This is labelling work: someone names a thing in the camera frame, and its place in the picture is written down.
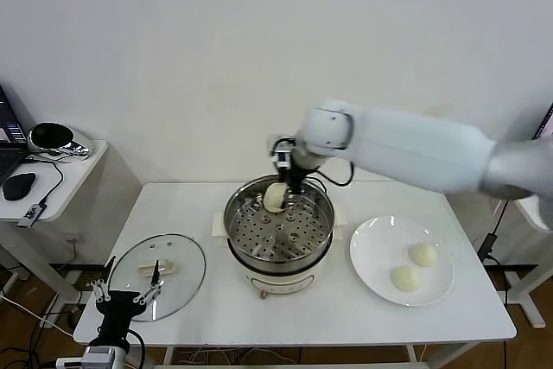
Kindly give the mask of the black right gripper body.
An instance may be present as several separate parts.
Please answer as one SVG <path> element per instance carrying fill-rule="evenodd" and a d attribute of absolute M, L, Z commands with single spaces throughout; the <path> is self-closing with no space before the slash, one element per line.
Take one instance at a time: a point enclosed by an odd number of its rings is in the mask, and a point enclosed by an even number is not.
<path fill-rule="evenodd" d="M 284 175 L 285 182 L 291 193 L 300 193 L 305 178 L 312 173 L 311 169 L 291 165 Z"/>

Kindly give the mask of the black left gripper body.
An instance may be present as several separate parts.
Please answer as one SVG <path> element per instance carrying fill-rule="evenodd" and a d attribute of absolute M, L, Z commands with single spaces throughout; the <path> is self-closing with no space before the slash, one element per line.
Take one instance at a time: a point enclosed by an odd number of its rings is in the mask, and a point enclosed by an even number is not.
<path fill-rule="evenodd" d="M 110 290 L 110 299 L 96 301 L 96 310 L 103 316 L 95 346 L 128 346 L 127 334 L 132 318 L 139 314 L 136 291 Z"/>

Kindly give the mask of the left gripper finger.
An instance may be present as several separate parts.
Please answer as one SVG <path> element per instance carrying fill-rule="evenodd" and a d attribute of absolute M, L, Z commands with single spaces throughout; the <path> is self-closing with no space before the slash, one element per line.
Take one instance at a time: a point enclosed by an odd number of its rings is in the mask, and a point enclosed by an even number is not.
<path fill-rule="evenodd" d="M 159 271 L 159 261 L 156 260 L 155 266 L 152 272 L 150 279 L 149 287 L 139 296 L 133 299 L 134 303 L 140 305 L 147 305 L 149 302 L 152 302 L 156 297 L 161 293 L 162 282 L 160 281 L 160 271 Z"/>
<path fill-rule="evenodd" d="M 95 302 L 107 302 L 111 299 L 109 295 L 109 281 L 111 276 L 111 269 L 115 262 L 116 257 L 113 256 L 103 267 L 99 274 L 99 277 L 90 282 L 92 287 L 92 294 Z"/>

